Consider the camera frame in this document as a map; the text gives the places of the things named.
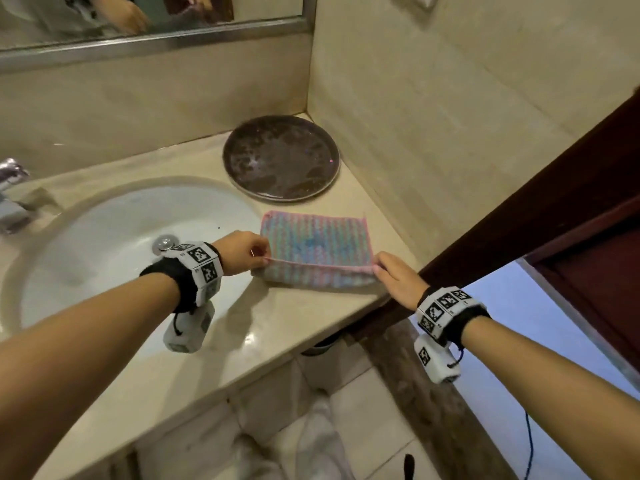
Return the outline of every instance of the metal mirror frame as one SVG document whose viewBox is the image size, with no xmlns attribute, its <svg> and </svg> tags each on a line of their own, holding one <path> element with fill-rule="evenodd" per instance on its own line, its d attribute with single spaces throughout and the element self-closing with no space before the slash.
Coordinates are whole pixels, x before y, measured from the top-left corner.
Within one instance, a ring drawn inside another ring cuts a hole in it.
<svg viewBox="0 0 640 480">
<path fill-rule="evenodd" d="M 317 0 L 303 0 L 302 14 L 270 20 L 224 23 L 203 29 L 167 32 L 164 34 L 119 37 L 80 41 L 41 47 L 10 48 L 0 52 L 0 73 L 101 61 L 117 57 L 158 54 L 178 48 L 210 43 L 273 37 L 293 33 L 313 32 Z"/>
</svg>

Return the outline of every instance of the sink drain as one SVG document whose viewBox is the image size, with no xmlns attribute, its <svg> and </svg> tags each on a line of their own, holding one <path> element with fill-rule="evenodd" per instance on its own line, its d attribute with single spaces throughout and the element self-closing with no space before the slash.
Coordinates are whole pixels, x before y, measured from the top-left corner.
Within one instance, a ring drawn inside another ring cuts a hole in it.
<svg viewBox="0 0 640 480">
<path fill-rule="evenodd" d="M 151 251 L 156 256 L 160 256 L 162 251 L 166 251 L 178 244 L 180 244 L 180 240 L 173 234 L 162 234 L 151 244 Z"/>
</svg>

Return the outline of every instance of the countertop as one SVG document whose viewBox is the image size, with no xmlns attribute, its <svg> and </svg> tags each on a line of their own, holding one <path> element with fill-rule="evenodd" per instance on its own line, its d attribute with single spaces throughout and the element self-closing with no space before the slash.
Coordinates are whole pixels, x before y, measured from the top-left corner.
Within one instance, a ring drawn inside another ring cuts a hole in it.
<svg viewBox="0 0 640 480">
<path fill-rule="evenodd" d="M 220 182 L 239 192 L 223 168 L 222 149 L 229 133 L 27 182 L 15 192 L 39 187 L 62 209 L 112 189 L 158 177 L 193 176 Z M 344 164 L 335 183 L 315 199 L 291 205 L 254 201 L 261 212 L 278 209 L 335 217 L 367 218 L 374 252 L 386 250 L 414 269 L 416 257 Z M 24 240 L 49 223 L 34 223 Z M 0 241 L 0 280 L 20 252 L 20 233 Z M 382 287 L 366 292 L 329 292 L 269 287 L 254 278 L 226 316 L 215 321 L 202 350 L 194 355 L 159 353 L 130 363 L 76 422 L 40 469 L 37 479 L 71 476 L 132 443 L 198 400 L 231 394 L 258 375 L 319 339 L 339 330 L 380 303 Z"/>
</svg>

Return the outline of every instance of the person's leg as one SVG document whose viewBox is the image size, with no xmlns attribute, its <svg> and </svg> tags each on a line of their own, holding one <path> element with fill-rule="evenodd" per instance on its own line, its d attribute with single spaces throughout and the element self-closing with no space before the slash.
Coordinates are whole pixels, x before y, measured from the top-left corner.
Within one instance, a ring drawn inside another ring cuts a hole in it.
<svg viewBox="0 0 640 480">
<path fill-rule="evenodd" d="M 296 453 L 298 480 L 353 480 L 342 440 L 333 426 L 329 395 L 316 393 Z"/>
<path fill-rule="evenodd" d="M 242 434 L 234 441 L 234 460 L 238 480 L 286 480 L 280 464 L 268 459 L 249 435 Z"/>
</svg>

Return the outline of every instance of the sink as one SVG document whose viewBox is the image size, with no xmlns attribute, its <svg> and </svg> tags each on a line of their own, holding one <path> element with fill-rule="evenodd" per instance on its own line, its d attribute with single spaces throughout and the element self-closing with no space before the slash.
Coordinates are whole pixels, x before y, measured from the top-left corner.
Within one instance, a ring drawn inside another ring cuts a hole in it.
<svg viewBox="0 0 640 480">
<path fill-rule="evenodd" d="M 65 211 L 17 259 L 2 290 L 3 327 L 27 328 L 43 318 L 137 277 L 155 255 L 154 242 L 213 242 L 236 229 L 260 232 L 261 215 L 236 189 L 199 178 L 155 179 L 109 191 Z M 222 317 L 242 295 L 249 273 L 223 279 L 212 298 Z M 134 360 L 165 352 L 171 316 Z"/>
</svg>

